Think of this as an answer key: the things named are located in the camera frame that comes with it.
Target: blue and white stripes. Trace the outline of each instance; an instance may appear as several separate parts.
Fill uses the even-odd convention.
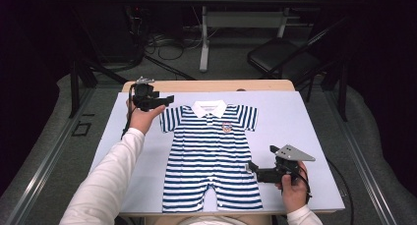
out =
[[[163,212],[203,208],[213,187],[219,210],[262,209],[258,183],[246,172],[251,152],[245,131],[254,131],[257,109],[227,105],[221,117],[199,118],[192,107],[167,108],[160,115],[163,132],[174,132],[166,167]]]

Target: white collar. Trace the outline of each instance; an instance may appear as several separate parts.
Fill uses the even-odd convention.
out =
[[[202,118],[207,114],[212,114],[217,118],[221,118],[226,108],[227,104],[223,100],[196,101],[191,107],[193,112],[199,118]]]

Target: chair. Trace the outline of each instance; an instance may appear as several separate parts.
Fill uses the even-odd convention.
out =
[[[280,37],[275,37],[267,43],[248,53],[248,63],[260,71],[261,79],[290,80],[294,86],[309,81],[306,101],[310,100],[315,75],[334,65],[336,59],[321,59],[312,53],[313,45],[319,44],[323,38],[337,28],[341,28],[347,18],[336,22],[330,27],[317,33],[301,46]]]

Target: white sleeve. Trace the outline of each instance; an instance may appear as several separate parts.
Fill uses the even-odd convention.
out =
[[[60,224],[114,224],[127,191],[144,134],[130,128],[80,184]]]
[[[288,225],[321,225],[320,218],[306,205],[287,214]]]

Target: table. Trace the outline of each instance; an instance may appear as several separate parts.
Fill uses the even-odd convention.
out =
[[[126,83],[114,105],[91,169],[108,149],[120,140],[126,124],[126,92],[132,83]],[[274,155],[269,145],[282,147],[291,143],[311,154],[317,160],[306,162],[309,169],[313,198],[309,206],[316,212],[333,212],[344,208],[334,178],[314,132],[300,94],[290,81],[166,81],[152,84],[161,91],[160,97],[174,94],[170,107],[190,103],[191,100],[223,99],[227,103],[251,104],[260,109],[257,129],[248,132],[253,161],[261,168],[272,168]],[[176,215],[227,215],[227,214],[282,214],[284,207],[280,193],[273,184],[259,183],[264,209],[259,211],[218,211],[214,191],[205,195],[205,209],[198,213],[162,214],[161,201],[165,166],[173,135],[162,134],[154,120],[133,173],[127,196],[122,204],[121,216],[176,216]]]
[[[202,11],[203,48],[200,71],[208,70],[209,38],[208,27],[215,28],[279,28],[277,37],[282,37],[288,18],[288,8],[281,12],[208,12],[206,6]]]

